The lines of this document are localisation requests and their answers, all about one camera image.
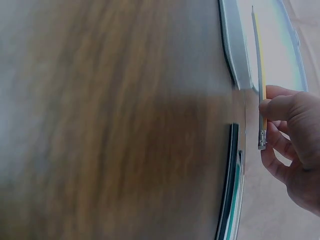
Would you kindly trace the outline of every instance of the wooden table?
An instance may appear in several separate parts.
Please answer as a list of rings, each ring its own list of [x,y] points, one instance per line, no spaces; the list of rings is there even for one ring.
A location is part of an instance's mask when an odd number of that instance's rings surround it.
[[[0,0],[0,239],[214,238],[244,123],[217,4]]]

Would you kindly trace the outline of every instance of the yellow pencil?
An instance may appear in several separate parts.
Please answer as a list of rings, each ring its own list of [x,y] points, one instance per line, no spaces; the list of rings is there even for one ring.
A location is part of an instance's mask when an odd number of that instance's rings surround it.
[[[266,70],[264,63],[264,54],[262,48],[262,39],[260,33],[260,26],[258,16],[252,6],[252,21],[256,45],[256,55],[258,63],[258,80],[259,80],[259,104],[267,99],[266,92]],[[259,137],[258,137],[258,149],[265,150],[267,145],[267,119],[261,114],[259,115]]]

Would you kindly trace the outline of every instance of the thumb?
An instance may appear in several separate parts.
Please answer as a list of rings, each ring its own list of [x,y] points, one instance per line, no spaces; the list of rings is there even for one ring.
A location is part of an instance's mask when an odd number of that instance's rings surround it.
[[[276,96],[274,99],[266,99],[259,105],[262,116],[270,121],[288,121],[293,107],[293,95]]]

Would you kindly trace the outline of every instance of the floor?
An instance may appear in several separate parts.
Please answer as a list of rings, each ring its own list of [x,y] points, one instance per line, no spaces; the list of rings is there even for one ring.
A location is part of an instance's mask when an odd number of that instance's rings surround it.
[[[284,0],[300,41],[309,91],[320,95],[320,1]],[[246,93],[246,179],[238,240],[320,240],[320,218],[296,206],[256,150],[258,97]]]

